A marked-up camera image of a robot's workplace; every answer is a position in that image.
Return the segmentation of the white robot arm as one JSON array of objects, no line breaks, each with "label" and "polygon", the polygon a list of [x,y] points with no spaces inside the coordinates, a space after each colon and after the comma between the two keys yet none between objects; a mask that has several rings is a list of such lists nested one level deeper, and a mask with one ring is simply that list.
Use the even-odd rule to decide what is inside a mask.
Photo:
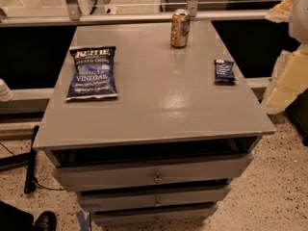
[{"label": "white robot arm", "polygon": [[266,113],[273,115],[283,112],[308,89],[308,0],[283,0],[268,11],[266,19],[287,22],[289,36],[300,43],[293,52],[282,50],[276,59],[261,103]]}]

